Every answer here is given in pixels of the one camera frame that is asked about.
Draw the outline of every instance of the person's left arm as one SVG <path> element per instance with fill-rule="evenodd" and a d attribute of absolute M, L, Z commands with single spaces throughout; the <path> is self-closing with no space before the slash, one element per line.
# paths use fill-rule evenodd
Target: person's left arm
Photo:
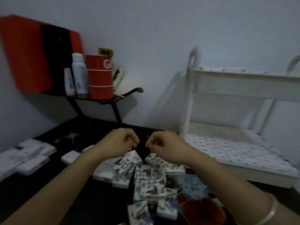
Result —
<path fill-rule="evenodd" d="M 139 143 L 132 129 L 116 129 L 66 167 L 3 225 L 60 224 L 85 182 L 106 159 L 124 155 Z"/>

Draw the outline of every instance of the red can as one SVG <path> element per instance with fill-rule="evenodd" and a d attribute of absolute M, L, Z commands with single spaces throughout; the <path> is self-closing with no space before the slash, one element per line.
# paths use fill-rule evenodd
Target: red can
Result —
<path fill-rule="evenodd" d="M 88 91 L 91 99 L 106 100 L 114 97 L 112 60 L 109 56 L 86 55 Z"/>

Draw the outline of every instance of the silver bracelet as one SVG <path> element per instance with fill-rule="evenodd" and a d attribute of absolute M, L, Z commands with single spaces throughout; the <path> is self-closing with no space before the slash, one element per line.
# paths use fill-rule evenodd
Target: silver bracelet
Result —
<path fill-rule="evenodd" d="M 277 205 L 278 205 L 278 201 L 276 199 L 276 197 L 274 197 L 273 194 L 268 193 L 268 195 L 272 198 L 272 208 L 269 211 L 269 213 L 267 214 L 267 216 L 265 218 L 263 218 L 261 221 L 259 221 L 258 223 L 256 223 L 255 225 L 264 225 L 265 223 L 267 223 L 268 221 L 270 221 L 272 219 L 272 217 L 275 215 L 276 210 L 277 210 Z"/>

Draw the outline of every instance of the white bottle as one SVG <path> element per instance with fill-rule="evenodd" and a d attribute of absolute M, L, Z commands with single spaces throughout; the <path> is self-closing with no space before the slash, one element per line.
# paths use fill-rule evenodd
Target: white bottle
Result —
<path fill-rule="evenodd" d="M 76 94 L 75 85 L 73 81 L 73 77 L 71 74 L 70 68 L 64 69 L 64 78 L 65 78 L 65 91 L 66 95 L 72 96 Z"/>
<path fill-rule="evenodd" d="M 80 53 L 72 54 L 73 63 L 72 69 L 75 80 L 77 94 L 88 93 L 88 70 L 83 60 L 83 55 Z"/>

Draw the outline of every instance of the shelf leg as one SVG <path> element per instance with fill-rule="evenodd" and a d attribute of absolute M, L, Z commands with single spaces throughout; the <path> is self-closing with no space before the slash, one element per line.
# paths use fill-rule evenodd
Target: shelf leg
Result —
<path fill-rule="evenodd" d="M 112 109 L 113 109 L 113 112 L 115 113 L 115 118 L 117 119 L 117 122 L 122 123 L 122 119 L 121 119 L 117 104 L 112 103 Z"/>
<path fill-rule="evenodd" d="M 75 112 L 77 113 L 77 115 L 79 117 L 84 117 L 84 113 L 82 112 L 82 110 L 80 109 L 80 107 L 78 106 L 77 102 L 75 101 L 75 99 L 67 97 L 67 100 L 69 101 L 69 103 L 71 104 L 71 106 L 73 107 L 73 109 L 75 110 Z"/>

